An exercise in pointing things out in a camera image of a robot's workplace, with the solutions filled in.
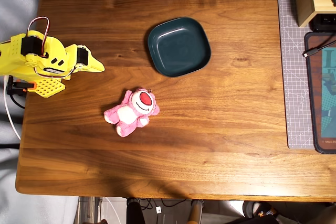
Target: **bear's ear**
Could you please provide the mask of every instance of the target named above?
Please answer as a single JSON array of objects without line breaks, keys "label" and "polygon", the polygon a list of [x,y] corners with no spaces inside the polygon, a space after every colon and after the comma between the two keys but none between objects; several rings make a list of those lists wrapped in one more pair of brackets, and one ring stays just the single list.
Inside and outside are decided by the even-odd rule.
[{"label": "bear's ear", "polygon": [[126,94],[125,94],[124,99],[122,100],[121,104],[127,104],[129,98],[131,97],[131,94],[132,94],[131,90],[126,91]]},{"label": "bear's ear", "polygon": [[159,108],[159,106],[156,104],[152,115],[157,115],[159,112],[160,112],[160,108]]}]

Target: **bear's red nose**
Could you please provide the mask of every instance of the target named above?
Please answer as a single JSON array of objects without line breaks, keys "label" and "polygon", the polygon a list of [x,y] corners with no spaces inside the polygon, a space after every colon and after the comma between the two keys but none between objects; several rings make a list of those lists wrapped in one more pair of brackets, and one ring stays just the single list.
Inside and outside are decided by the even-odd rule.
[{"label": "bear's red nose", "polygon": [[151,98],[149,97],[149,95],[145,92],[141,92],[140,94],[140,101],[143,103],[143,104],[146,104],[148,106],[152,105],[152,100]]}]

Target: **red wire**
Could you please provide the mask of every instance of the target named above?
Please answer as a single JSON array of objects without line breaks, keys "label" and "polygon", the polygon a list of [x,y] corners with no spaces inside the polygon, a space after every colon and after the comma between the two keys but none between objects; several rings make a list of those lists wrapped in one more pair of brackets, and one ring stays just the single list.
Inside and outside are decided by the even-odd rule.
[{"label": "red wire", "polygon": [[49,21],[49,18],[47,18],[47,17],[37,17],[37,18],[34,18],[34,19],[30,22],[30,24],[29,24],[29,26],[28,26],[26,36],[28,36],[28,32],[29,32],[30,26],[31,26],[35,21],[38,21],[38,20],[40,20],[40,19],[46,19],[47,22],[48,22],[48,23],[47,23],[47,28],[46,28],[46,31],[45,31],[45,33],[44,33],[44,37],[43,37],[43,40],[42,40],[41,56],[44,57],[44,55],[43,55],[44,45],[45,45],[45,43],[46,43],[47,36],[48,36],[48,32],[49,32],[49,27],[50,27],[50,21]]}]

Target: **wooden table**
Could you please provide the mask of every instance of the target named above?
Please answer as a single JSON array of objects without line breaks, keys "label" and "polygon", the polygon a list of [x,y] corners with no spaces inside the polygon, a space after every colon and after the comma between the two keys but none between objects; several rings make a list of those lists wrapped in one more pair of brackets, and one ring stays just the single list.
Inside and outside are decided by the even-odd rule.
[{"label": "wooden table", "polygon": [[[277,0],[40,0],[38,14],[106,70],[79,72],[48,99],[29,94],[20,193],[336,200],[336,155],[287,147]],[[146,38],[183,16],[202,24],[212,58],[167,78]],[[102,113],[136,87],[151,88],[161,112],[121,138]]]}]

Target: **mouse pad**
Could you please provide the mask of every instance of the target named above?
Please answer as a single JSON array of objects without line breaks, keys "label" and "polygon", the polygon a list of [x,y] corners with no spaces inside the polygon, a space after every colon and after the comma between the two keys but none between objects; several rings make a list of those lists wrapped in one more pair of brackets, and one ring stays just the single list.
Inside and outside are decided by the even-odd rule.
[{"label": "mouse pad", "polygon": [[[306,50],[336,40],[331,33],[308,33]],[[320,153],[336,153],[336,44],[307,57],[314,145]]]}]

